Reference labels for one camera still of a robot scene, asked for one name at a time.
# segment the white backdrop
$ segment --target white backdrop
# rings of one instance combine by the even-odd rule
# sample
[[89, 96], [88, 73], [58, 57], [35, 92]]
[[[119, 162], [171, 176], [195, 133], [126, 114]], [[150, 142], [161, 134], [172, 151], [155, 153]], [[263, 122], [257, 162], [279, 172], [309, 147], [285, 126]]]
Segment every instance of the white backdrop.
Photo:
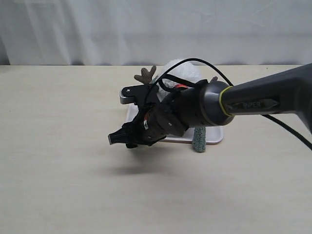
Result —
[[312, 0], [0, 0], [0, 63], [312, 62]]

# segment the table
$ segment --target table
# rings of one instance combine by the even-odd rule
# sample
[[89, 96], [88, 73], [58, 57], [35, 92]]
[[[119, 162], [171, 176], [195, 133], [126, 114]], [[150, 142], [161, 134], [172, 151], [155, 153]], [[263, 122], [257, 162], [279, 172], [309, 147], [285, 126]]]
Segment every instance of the table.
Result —
[[[234, 84], [293, 67], [218, 66]], [[203, 154], [110, 146], [127, 112], [119, 91], [140, 69], [0, 67], [0, 233], [312, 232], [312, 154], [261, 116], [236, 117]]]

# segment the antler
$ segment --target antler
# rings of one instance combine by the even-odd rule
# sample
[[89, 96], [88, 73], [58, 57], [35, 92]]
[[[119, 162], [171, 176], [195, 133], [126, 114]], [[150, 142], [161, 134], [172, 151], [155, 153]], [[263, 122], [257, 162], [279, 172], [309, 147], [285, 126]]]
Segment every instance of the antler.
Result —
[[151, 83], [155, 72], [156, 66], [152, 66], [150, 71], [143, 67], [141, 69], [141, 75], [135, 75], [135, 79], [143, 84], [149, 84]]

